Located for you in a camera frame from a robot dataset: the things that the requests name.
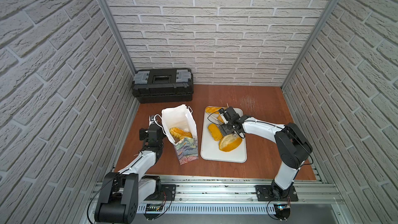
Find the round knotted bun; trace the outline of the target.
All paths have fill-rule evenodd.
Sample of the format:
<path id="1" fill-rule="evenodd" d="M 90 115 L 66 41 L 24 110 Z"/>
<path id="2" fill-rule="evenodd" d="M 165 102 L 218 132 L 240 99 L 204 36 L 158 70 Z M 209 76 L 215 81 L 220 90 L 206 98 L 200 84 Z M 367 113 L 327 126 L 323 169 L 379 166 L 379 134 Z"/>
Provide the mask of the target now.
<path id="1" fill-rule="evenodd" d="M 222 117 L 220 115 L 218 115 L 217 119 L 221 122 L 224 123 L 224 120 L 222 119 Z"/>

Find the small rectangular golden loaf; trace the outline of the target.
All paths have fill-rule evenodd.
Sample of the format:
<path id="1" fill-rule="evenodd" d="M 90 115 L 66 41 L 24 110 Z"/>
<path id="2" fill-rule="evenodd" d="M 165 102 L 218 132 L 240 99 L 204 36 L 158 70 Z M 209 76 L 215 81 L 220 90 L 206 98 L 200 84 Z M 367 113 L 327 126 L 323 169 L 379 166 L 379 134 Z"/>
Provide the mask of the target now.
<path id="1" fill-rule="evenodd" d="M 208 126 L 208 131 L 209 131 L 211 137 L 213 138 L 213 140 L 216 142 L 220 141 L 223 138 L 223 134 L 221 133 L 218 126 L 214 123 L 211 123 Z"/>

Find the long twisted bread top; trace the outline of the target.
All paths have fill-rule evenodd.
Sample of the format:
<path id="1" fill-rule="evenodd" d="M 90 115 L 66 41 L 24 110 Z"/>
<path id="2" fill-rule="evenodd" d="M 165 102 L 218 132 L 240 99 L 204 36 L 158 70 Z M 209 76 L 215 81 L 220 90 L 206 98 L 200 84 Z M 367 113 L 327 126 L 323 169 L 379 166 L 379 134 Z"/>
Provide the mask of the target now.
<path id="1" fill-rule="evenodd" d="M 219 113 L 220 109 L 222 109 L 222 107 L 207 107 L 205 112 L 208 114 L 216 114 Z"/>

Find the white paper bag colourful bottom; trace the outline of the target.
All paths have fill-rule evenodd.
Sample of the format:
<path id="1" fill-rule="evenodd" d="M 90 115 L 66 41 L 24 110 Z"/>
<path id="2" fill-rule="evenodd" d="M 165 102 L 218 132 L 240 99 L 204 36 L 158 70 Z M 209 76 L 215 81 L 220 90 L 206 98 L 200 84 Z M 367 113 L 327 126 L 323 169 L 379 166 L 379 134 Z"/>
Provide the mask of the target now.
<path id="1" fill-rule="evenodd" d="M 160 115 L 153 116 L 153 121 L 173 145 L 179 164 L 199 158 L 197 125 L 189 106 L 165 108 Z"/>

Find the croissant bread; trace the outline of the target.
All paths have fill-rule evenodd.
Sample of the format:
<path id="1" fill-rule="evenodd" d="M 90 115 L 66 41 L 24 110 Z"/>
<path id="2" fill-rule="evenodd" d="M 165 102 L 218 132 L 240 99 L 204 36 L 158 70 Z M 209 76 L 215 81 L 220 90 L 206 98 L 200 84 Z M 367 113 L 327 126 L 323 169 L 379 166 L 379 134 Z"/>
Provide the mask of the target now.
<path id="1" fill-rule="evenodd" d="M 190 132 L 186 132 L 180 128 L 174 127 L 170 129 L 170 134 L 176 141 L 183 140 L 185 138 L 192 139 L 193 136 Z"/>

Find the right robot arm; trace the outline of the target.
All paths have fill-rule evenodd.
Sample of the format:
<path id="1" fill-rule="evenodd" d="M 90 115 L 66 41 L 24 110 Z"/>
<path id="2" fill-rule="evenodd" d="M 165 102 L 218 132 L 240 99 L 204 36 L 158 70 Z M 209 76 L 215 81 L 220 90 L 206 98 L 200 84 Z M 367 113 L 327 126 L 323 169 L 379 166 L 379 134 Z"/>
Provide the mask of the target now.
<path id="1" fill-rule="evenodd" d="M 274 199 L 287 196 L 297 173 L 304 166 L 313 148 L 295 123 L 275 124 L 252 116 L 240 116 L 232 107 L 218 111 L 224 121 L 222 134 L 253 134 L 274 142 L 282 160 L 279 171 L 271 183 L 269 194 Z"/>

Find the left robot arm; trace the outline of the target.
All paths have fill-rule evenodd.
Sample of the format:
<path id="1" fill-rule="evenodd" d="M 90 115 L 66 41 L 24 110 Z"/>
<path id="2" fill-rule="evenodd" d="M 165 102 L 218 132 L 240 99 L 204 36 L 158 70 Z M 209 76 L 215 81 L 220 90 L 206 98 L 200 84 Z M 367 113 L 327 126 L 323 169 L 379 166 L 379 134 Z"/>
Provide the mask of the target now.
<path id="1" fill-rule="evenodd" d="M 109 172 L 98 190 L 94 220 L 97 223 L 130 224 L 138 206 L 150 195 L 160 191 L 160 179 L 146 176 L 146 172 L 160 159 L 163 152 L 163 127 L 156 120 L 157 115 L 149 117 L 149 127 L 140 129 L 143 148 L 137 157 L 124 169 Z"/>

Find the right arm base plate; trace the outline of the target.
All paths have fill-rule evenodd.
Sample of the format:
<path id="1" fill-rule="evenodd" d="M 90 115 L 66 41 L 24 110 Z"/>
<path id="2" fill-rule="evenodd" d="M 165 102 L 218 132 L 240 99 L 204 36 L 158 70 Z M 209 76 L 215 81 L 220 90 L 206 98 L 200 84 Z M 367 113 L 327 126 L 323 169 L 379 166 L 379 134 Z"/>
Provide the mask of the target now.
<path id="1" fill-rule="evenodd" d="M 298 196 L 294 186 L 286 190 L 280 189 L 277 185 L 255 185 L 256 196 L 259 202 L 269 201 L 291 201 L 298 202 Z"/>

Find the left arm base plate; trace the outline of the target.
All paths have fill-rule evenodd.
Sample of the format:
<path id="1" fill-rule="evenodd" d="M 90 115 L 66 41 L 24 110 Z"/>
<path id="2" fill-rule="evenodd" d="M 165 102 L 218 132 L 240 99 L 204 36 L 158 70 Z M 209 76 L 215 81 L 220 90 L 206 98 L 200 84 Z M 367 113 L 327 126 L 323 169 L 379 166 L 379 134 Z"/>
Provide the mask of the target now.
<path id="1" fill-rule="evenodd" d="M 146 201 L 174 201 L 176 195 L 176 185 L 166 184 L 161 185 L 154 194 L 148 196 Z"/>

